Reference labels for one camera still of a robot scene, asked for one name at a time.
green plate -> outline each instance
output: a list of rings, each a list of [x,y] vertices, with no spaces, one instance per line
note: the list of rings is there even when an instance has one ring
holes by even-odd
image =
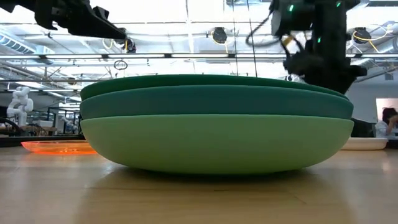
[[[82,100],[121,90],[180,85],[249,85],[295,88],[328,93],[342,98],[347,97],[333,90],[303,83],[275,80],[270,78],[237,77],[232,75],[146,75],[129,78],[116,78],[88,85],[81,90]]]
[[[125,166],[185,174],[263,174],[328,159],[344,146],[353,122],[191,114],[87,119],[81,127],[99,154]]]
[[[351,119],[353,104],[308,90],[268,86],[190,85],[140,88],[91,97],[84,119],[158,114],[278,114]]]

ceiling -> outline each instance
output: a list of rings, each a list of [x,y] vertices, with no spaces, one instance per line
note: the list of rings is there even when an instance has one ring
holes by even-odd
[[[225,54],[283,53],[282,47],[252,48],[245,44],[245,38],[268,14],[269,3],[246,4],[231,7],[225,0],[91,0],[91,5],[101,6],[110,12],[109,21],[118,27],[125,27],[129,38],[134,40],[137,53],[142,54]],[[396,53],[393,43],[397,42],[398,7],[366,7],[364,2],[348,11],[348,30],[365,27],[372,35],[372,44],[347,43],[347,53]],[[213,41],[211,32],[215,27],[224,27],[228,40],[226,45]],[[92,37],[77,37],[68,34],[66,29],[46,30],[35,24],[34,13],[16,7],[10,14],[0,9],[0,34],[6,34],[19,43],[35,49],[35,54],[120,54],[122,49],[112,40]],[[272,37],[271,25],[266,24],[255,35],[254,41],[269,41]],[[299,41],[305,42],[304,34],[297,34]],[[289,50],[296,51],[295,45]],[[1,54],[21,54],[0,45]],[[136,75],[161,75],[181,73],[238,74],[269,78],[287,75],[282,59],[258,60],[256,66],[250,60],[212,60],[211,58],[154,58],[125,60],[128,68],[119,71],[114,68],[116,59],[56,59],[51,64],[36,60],[2,60],[0,77],[3,79],[54,79],[66,80],[105,80]],[[356,85],[395,85],[398,78],[395,59],[362,59],[354,62],[369,68],[369,75]],[[90,82],[39,83],[37,88],[79,90]],[[3,88],[14,88],[20,83],[11,83]],[[76,99],[76,92],[58,92],[52,97]]]

light green plate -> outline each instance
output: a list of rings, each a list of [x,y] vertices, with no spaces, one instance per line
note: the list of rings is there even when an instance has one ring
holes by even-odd
[[[322,162],[353,122],[281,115],[123,116],[81,122],[91,146],[129,167],[186,174],[263,174]]]

desk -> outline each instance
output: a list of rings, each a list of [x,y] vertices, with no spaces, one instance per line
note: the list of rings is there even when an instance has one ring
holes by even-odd
[[[0,202],[2,224],[395,224],[398,151],[341,151],[300,171],[232,178],[3,148]]]

teal plate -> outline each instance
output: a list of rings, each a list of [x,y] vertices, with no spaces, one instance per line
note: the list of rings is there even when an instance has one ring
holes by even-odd
[[[270,78],[237,77],[232,75],[146,75],[129,78],[115,78],[84,87],[80,93],[80,96],[82,100],[87,100],[93,96],[121,90],[181,85],[273,86],[317,91],[347,99],[347,97],[341,93],[315,85],[275,80]]]
[[[350,119],[353,104],[335,95],[266,86],[191,85],[141,88],[91,97],[83,119],[155,114],[279,114]]]
[[[309,116],[190,114],[87,119],[81,127],[99,154],[125,166],[243,175],[318,164],[344,146],[353,122]]]

